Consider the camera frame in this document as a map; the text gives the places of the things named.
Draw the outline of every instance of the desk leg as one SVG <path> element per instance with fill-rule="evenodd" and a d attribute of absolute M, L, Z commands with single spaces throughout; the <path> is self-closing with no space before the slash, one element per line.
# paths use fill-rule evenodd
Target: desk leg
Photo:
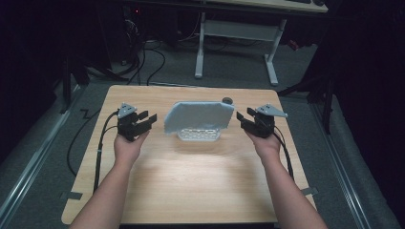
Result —
<path fill-rule="evenodd" d="M 268 77 L 270 78 L 270 84 L 272 86 L 278 85 L 277 75 L 276 75 L 276 72 L 274 71 L 274 66 L 273 66 L 273 58 L 274 58 L 274 54 L 277 51 L 277 47 L 280 43 L 281 36 L 283 35 L 283 31 L 284 31 L 284 27 L 286 26 L 286 23 L 287 23 L 287 19 L 283 19 L 281 21 L 280 26 L 276 32 L 276 36 L 274 38 L 273 46 L 271 47 L 270 54 L 265 55 Z"/>
<path fill-rule="evenodd" d="M 199 52 L 197 53 L 197 62 L 196 62 L 196 78 L 203 77 L 203 38 L 205 36 L 205 12 L 202 12 L 202 22 L 200 25 L 200 46 Z"/>

